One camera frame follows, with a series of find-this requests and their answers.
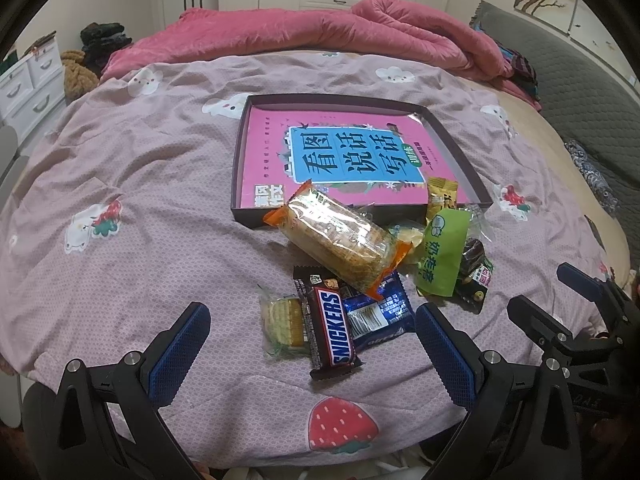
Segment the pink fleece blanket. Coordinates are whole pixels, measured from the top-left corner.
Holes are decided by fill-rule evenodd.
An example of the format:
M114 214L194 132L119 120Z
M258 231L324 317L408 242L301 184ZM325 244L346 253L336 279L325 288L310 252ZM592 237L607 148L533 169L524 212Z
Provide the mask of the pink fleece blanket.
M514 69L495 40L442 10L406 0L361 0L348 10L192 8L160 32L113 53L101 78L120 78L153 63L296 49L421 62L536 103L513 82Z

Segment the orange-ended clear cake packet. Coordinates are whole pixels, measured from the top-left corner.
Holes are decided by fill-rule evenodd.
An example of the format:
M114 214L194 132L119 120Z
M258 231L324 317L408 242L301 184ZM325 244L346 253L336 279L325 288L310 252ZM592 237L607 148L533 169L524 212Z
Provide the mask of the orange-ended clear cake packet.
M410 250L410 244L306 181L262 221L358 292L380 301L378 289Z

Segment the dark shallow box tray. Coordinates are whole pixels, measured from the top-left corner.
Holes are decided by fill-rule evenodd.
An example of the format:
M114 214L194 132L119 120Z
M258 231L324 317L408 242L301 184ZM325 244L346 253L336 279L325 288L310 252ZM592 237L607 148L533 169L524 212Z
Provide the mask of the dark shallow box tray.
M458 201L491 196L462 149L424 106L365 96L249 96L236 142L231 210L257 228L306 181L380 226L424 219L427 181L457 182Z

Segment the grey patterned cloth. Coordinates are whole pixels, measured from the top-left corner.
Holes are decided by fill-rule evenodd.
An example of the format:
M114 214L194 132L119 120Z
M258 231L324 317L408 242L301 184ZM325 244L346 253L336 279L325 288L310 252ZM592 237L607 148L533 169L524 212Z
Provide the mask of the grey patterned cloth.
M611 217L615 218L620 202L614 196L608 181L597 170L586 150L579 143L575 140L568 140L564 146L597 202Z

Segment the small yellow cracker packet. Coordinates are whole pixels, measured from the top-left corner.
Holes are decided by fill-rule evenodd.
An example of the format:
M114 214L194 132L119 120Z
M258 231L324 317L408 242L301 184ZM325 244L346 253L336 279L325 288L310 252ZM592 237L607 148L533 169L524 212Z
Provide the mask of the small yellow cracker packet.
M280 296L261 287L259 305L266 355L273 359L308 356L309 344L299 298Z

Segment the pink blue children's book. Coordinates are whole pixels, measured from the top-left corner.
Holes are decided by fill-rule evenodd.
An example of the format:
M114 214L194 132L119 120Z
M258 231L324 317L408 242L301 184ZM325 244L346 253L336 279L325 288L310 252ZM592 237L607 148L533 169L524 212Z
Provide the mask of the pink blue children's book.
M458 202L476 202L442 137L416 114L255 106L242 140L238 205L276 208L311 181L345 205L421 206L429 177L457 181Z

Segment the black green pea packet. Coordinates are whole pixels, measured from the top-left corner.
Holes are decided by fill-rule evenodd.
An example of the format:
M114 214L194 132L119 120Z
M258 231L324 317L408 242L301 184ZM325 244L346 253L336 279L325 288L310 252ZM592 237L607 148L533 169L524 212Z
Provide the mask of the black green pea packet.
M492 274L494 265L485 257L469 274L458 276L454 296L466 310L474 314L482 312Z

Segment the brown Snickers bar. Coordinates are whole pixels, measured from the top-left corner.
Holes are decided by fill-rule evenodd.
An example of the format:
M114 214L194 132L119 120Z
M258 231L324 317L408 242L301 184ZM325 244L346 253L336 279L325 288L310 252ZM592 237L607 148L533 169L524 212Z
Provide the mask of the brown Snickers bar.
M345 284L322 266L296 266L293 282L309 340L312 380L332 380L361 365L352 340L342 291Z

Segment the yellow cartoon snack packet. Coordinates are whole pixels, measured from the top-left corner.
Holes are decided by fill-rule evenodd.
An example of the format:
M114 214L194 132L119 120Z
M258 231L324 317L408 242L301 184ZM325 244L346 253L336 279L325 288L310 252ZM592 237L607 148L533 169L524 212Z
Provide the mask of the yellow cartoon snack packet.
M443 209L456 209L458 182L442 177L429 177L427 180L427 207L425 219L430 223Z

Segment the clear pastry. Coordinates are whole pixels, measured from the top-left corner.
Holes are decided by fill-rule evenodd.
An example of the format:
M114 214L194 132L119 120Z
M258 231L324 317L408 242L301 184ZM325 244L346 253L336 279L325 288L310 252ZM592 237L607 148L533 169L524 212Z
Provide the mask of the clear pastry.
M413 221L404 221L394 223L387 229L388 232L392 233L398 240L410 245L409 251L405 259L402 260L402 263L406 266L417 264L421 258L425 226Z

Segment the dark folded clothes pile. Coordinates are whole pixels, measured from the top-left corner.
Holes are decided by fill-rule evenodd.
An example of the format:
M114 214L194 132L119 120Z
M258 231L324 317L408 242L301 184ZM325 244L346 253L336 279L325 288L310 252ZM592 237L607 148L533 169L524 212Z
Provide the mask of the dark folded clothes pile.
M84 66L101 76L111 55L132 44L125 26L119 23L91 23L80 32Z

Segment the green milk candy packet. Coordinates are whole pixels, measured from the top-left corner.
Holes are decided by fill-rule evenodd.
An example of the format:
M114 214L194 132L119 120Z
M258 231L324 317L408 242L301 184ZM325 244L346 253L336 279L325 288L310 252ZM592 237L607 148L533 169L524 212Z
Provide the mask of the green milk candy packet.
M454 293L470 220L469 211L444 208L428 224L416 272L422 295L449 298Z

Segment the blue foil snack packet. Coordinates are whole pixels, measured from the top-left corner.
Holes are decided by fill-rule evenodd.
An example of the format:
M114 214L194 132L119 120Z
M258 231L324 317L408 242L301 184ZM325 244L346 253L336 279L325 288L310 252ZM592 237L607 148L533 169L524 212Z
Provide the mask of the blue foil snack packet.
M384 278L378 293L382 296L381 301L357 292L352 286L342 288L343 304L357 352L416 330L413 308L397 271Z

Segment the dark brown cake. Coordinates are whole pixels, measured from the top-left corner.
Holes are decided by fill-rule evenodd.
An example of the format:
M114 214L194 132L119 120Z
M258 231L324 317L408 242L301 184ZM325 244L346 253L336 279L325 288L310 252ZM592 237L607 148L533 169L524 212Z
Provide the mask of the dark brown cake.
M475 237L469 237L463 246L459 274L470 275L485 259L483 243Z

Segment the brown knitted plush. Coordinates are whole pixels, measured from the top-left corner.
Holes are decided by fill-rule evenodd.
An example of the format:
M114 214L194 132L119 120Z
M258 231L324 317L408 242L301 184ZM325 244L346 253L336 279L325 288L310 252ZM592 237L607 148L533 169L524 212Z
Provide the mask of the brown knitted plush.
M73 102L95 89L99 78L85 66L85 53L81 50L66 50L61 53L64 66L64 92L67 102Z

